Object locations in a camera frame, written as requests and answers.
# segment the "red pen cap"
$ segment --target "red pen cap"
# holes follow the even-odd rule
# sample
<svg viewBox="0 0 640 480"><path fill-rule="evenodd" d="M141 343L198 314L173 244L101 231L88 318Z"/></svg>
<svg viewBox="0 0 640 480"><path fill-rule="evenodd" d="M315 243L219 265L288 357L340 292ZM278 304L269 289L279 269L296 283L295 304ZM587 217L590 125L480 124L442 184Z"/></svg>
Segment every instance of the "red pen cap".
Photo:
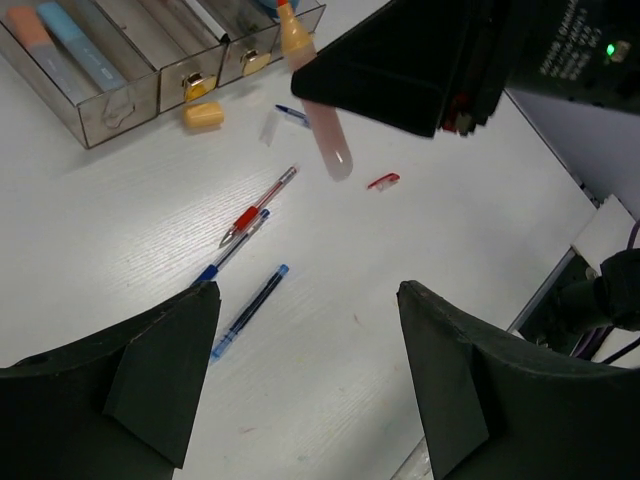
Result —
<svg viewBox="0 0 640 480"><path fill-rule="evenodd" d="M7 19L11 22L16 37L26 49L53 43L38 18L35 8L12 7L7 10Z"/></svg>

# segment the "gray wall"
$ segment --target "gray wall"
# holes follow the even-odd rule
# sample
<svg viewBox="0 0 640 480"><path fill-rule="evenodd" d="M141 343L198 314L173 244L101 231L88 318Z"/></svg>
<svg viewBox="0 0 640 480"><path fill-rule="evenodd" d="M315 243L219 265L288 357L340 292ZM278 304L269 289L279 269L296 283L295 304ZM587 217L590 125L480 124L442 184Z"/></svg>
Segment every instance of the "gray wall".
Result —
<svg viewBox="0 0 640 480"><path fill-rule="evenodd" d="M616 195L640 218L640 116L513 90L510 93L591 193L600 200Z"/></svg>

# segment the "white table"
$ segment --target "white table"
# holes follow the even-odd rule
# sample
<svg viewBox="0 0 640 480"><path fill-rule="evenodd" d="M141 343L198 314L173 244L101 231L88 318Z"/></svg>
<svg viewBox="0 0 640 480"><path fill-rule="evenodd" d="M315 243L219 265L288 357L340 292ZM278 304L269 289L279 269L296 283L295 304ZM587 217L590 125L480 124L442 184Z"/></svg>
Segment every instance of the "white table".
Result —
<svg viewBox="0 0 640 480"><path fill-rule="evenodd" d="M382 2L332 0L320 46ZM355 159L332 182L284 64L214 93L224 127L170 112L84 151L0 62L0 365L186 288L247 202L298 162L273 217L220 275L220 330L284 262L289 277L210 369L180 480L388 480L422 436L395 293L419 279L506 327L594 207L508 99L489 128L435 141L342 114ZM384 192L365 185L390 171Z"/></svg>

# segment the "orange highlighter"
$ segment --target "orange highlighter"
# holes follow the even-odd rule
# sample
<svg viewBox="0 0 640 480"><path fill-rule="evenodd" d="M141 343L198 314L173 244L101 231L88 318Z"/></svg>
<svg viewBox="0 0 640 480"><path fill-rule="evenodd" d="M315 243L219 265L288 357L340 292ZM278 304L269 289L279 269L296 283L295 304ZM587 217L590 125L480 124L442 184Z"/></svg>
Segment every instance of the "orange highlighter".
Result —
<svg viewBox="0 0 640 480"><path fill-rule="evenodd" d="M287 57L291 71L295 72L316 58L316 48L311 35L298 21L287 0L278 0L278 16L282 35L282 53ZM340 125L338 112L334 107L308 100L303 100L302 106L329 175L335 181L344 180L351 175L353 160Z"/></svg>
<svg viewBox="0 0 640 480"><path fill-rule="evenodd" d="M62 55L32 7L12 7L7 19L18 41L40 68L51 78L66 97L77 105L88 97L76 82Z"/></svg>

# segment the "blue object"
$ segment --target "blue object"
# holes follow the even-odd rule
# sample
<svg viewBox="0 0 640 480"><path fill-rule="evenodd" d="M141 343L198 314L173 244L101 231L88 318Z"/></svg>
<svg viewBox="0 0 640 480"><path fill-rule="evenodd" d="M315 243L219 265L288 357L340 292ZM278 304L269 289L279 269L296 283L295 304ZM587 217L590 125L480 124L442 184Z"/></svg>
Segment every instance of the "blue object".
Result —
<svg viewBox="0 0 640 480"><path fill-rule="evenodd" d="M262 226L265 220L269 218L270 214L271 212L269 212L269 210L267 210L266 208L262 210L253 225L250 225L247 231L242 235L236 237L235 240L231 242L227 248L224 249L220 256L216 258L215 262L204 269L204 271L198 276L198 278L195 279L191 286L197 285L198 283L202 282L210 282L214 278L216 278L216 275L218 275L218 272L222 270L222 267L224 267L229 262L229 260L231 260L233 256L238 253L242 246L249 241L253 234L256 233Z"/></svg>
<svg viewBox="0 0 640 480"><path fill-rule="evenodd" d="M257 2L262 6L264 11L267 12L267 15L273 19L280 20L280 17L278 17L278 11L276 10L278 8L278 0L257 0ZM293 8L294 12L298 8L299 3L300 0L289 0L289 4L291 5L291 8Z"/></svg>
<svg viewBox="0 0 640 480"><path fill-rule="evenodd" d="M36 8L38 16L103 92L127 84L120 72L56 2Z"/></svg>
<svg viewBox="0 0 640 480"><path fill-rule="evenodd" d="M284 105L276 105L276 110L284 114L287 120L292 120L305 128L311 128L309 118L304 113L294 110L293 108L285 107Z"/></svg>
<svg viewBox="0 0 640 480"><path fill-rule="evenodd" d="M269 295L273 293L287 273L289 273L289 267L287 265L280 265L278 270L276 270L276 273L274 273L269 280L267 280L267 282L258 289L249 301L247 308L242 311L231 325L231 328L229 328L229 331L224 334L224 336L218 341L218 344L211 351L212 363L220 360L220 357L224 355L224 352L240 334L242 329L247 326L251 318L256 314L267 298L269 298Z"/></svg>

